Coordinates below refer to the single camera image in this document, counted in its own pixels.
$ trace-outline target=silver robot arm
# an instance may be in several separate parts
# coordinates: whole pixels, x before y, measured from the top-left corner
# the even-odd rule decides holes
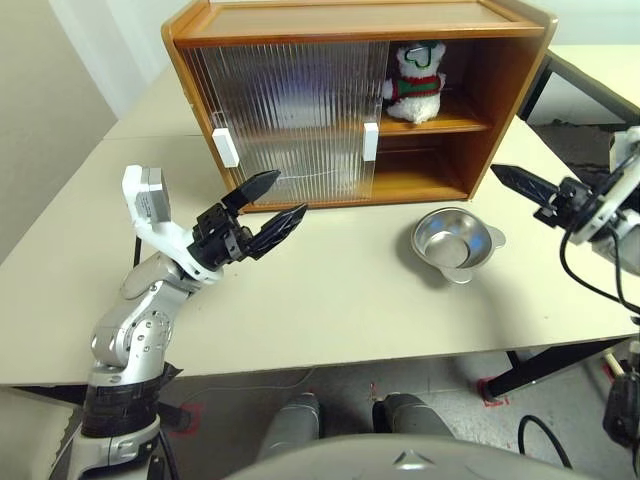
[[[95,362],[72,441],[69,480],[89,471],[91,478],[162,478],[162,461],[152,453],[160,434],[159,391],[175,376],[164,359],[175,317],[192,294],[222,278],[223,265],[259,259],[300,223],[306,205],[280,212],[255,236],[238,224],[239,210],[279,174],[252,177],[185,230],[171,221],[161,170],[127,168],[123,191],[136,234],[159,252],[129,273],[116,304],[94,329]]]

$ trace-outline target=table leg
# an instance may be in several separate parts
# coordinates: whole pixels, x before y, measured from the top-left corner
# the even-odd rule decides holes
[[[538,99],[544,90],[544,87],[547,86],[547,82],[549,81],[549,77],[551,76],[551,69],[549,68],[551,63],[551,58],[549,55],[545,55],[540,63],[540,67],[538,67],[538,71],[536,72],[536,76],[533,78],[531,82],[531,86],[529,87],[529,91],[522,100],[522,105],[520,106],[520,110],[518,111],[518,117],[520,117],[523,121],[527,121],[529,119],[529,115],[533,111],[533,108],[538,103]]]
[[[582,70],[562,57],[552,52],[548,52],[546,56],[549,58],[547,68],[550,72],[564,78],[571,85],[626,122],[626,126],[619,130],[626,130],[628,127],[640,123],[640,108],[638,106],[621,97],[606,85],[586,75]]]
[[[502,375],[485,382],[481,385],[480,393],[485,400],[494,401],[511,390],[569,367],[626,339],[623,337],[548,348],[529,360],[517,363]]]
[[[518,357],[518,353],[515,350],[507,351],[507,357],[509,358],[509,361],[511,362],[511,366],[513,368],[519,367],[522,363],[520,361],[520,358]]]

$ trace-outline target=cabinet top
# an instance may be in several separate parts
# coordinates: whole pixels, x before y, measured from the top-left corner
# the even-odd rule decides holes
[[[209,3],[167,22],[176,46],[540,36],[551,16],[519,0]]]

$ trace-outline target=plush toy with goggles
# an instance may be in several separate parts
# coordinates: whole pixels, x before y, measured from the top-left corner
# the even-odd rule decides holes
[[[419,124],[438,114],[446,75],[437,71],[445,50],[439,41],[398,48],[399,76],[385,80],[382,87],[382,97],[393,102],[389,115]]]

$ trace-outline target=black cable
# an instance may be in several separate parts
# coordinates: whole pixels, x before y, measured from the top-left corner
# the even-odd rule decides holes
[[[536,425],[538,425],[542,429],[542,431],[547,435],[549,440],[551,440],[553,447],[556,449],[556,452],[558,452],[558,456],[560,457],[560,461],[562,462],[562,465],[564,465],[567,468],[573,468],[571,466],[571,462],[569,461],[569,457],[567,456],[567,452],[565,452],[564,448],[562,448],[562,444],[560,443],[558,438],[553,434],[551,429],[549,429],[549,427],[547,427],[542,420],[540,420],[538,417],[534,415],[525,415],[520,420],[520,425],[518,425],[518,450],[520,451],[520,454],[525,455],[524,427],[527,426],[528,422],[533,422]]]
[[[571,277],[573,280],[575,280],[577,283],[579,283],[580,285],[582,285],[583,287],[591,290],[594,293],[597,293],[598,295],[602,295],[603,297],[616,302],[616,303],[620,303],[621,305],[623,305],[625,308],[629,308],[627,305],[634,307],[634,308],[638,308],[633,304],[627,304],[626,301],[624,301],[624,299],[620,299],[618,297],[616,297],[615,295],[612,295],[610,293],[605,292],[604,290],[600,290],[597,287],[594,287],[593,285],[591,285],[590,283],[588,283],[587,281],[583,280],[582,278],[580,278],[573,270],[571,270],[571,267],[569,267],[569,263],[567,262],[567,258],[566,258],[566,249],[567,249],[567,243],[569,242],[569,237],[571,237],[571,234],[576,230],[577,226],[582,224],[582,222],[584,221],[584,217],[588,214],[589,209],[591,208],[591,206],[598,200],[598,198],[600,197],[600,195],[602,195],[605,191],[608,191],[611,186],[613,185],[613,183],[615,183],[618,178],[620,177],[620,174],[624,171],[625,168],[627,168],[627,166],[632,162],[635,161],[636,156],[635,154],[631,154],[629,155],[622,163],[620,163],[620,165],[618,165],[616,167],[616,169],[611,172],[611,174],[593,191],[593,194],[591,195],[591,197],[589,197],[589,199],[584,203],[584,205],[582,205],[582,207],[580,208],[580,210],[578,210],[578,212],[576,213],[576,216],[574,218],[574,220],[571,222],[570,225],[567,226],[564,235],[562,236],[562,240],[560,242],[560,264],[562,265],[562,269],[565,271],[565,273],[567,275],[569,275],[569,277]],[[616,267],[616,279],[618,277],[618,267]],[[634,308],[630,308],[629,310],[638,313],[636,310],[634,310]]]
[[[134,268],[140,263],[140,252],[142,250],[142,240],[136,237],[136,246],[133,250],[133,266]]]
[[[167,465],[169,467],[169,476],[171,480],[180,480],[180,475],[178,474],[178,466],[176,465],[176,457],[173,455],[173,450],[171,449],[171,444],[169,443],[167,434],[162,428],[160,429],[160,445],[162,445],[164,457],[167,460]]]
[[[616,290],[618,292],[618,298],[620,300],[620,303],[627,308],[628,310],[631,310],[633,313],[636,313],[638,315],[640,315],[640,307],[638,307],[637,305],[634,305],[633,303],[629,303],[627,302],[627,300],[624,298],[624,293],[622,293],[622,267],[620,266],[620,239],[618,238],[618,234],[614,231],[611,232],[611,238],[613,238],[613,255],[614,255],[614,259],[615,259],[615,264],[616,264]]]

